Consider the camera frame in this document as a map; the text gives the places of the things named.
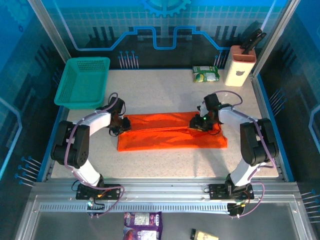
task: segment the gear logo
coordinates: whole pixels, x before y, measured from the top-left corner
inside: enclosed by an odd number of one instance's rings
[[[191,0],[140,0],[144,9],[149,10],[150,14],[155,14],[157,17],[162,15],[173,17],[174,14],[179,14],[181,10],[186,9],[186,5],[191,3]]]
[[[0,0],[0,7],[6,7],[19,24],[22,24],[28,18],[28,4],[27,0]]]

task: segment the gray floor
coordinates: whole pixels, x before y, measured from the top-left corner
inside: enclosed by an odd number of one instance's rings
[[[188,240],[195,228],[220,240],[299,239],[290,207],[263,203],[241,219],[205,213],[163,213],[162,240]],[[91,219],[85,213],[41,213],[34,240],[121,240],[124,214],[110,213]]]

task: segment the green basket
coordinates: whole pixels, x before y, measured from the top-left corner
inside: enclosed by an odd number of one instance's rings
[[[68,109],[96,109],[104,102],[110,59],[75,57],[66,64],[54,103]]]

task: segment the orange cloth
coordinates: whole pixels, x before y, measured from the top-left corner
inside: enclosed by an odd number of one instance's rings
[[[190,120],[197,112],[155,113],[127,115],[131,131],[118,137],[118,151],[178,148],[226,148],[227,138],[222,130],[217,135],[189,128]],[[221,129],[214,125],[211,134]]]

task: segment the green snack package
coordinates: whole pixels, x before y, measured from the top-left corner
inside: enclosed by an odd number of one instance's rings
[[[216,82],[219,81],[220,75],[216,66],[193,66],[193,82]]]

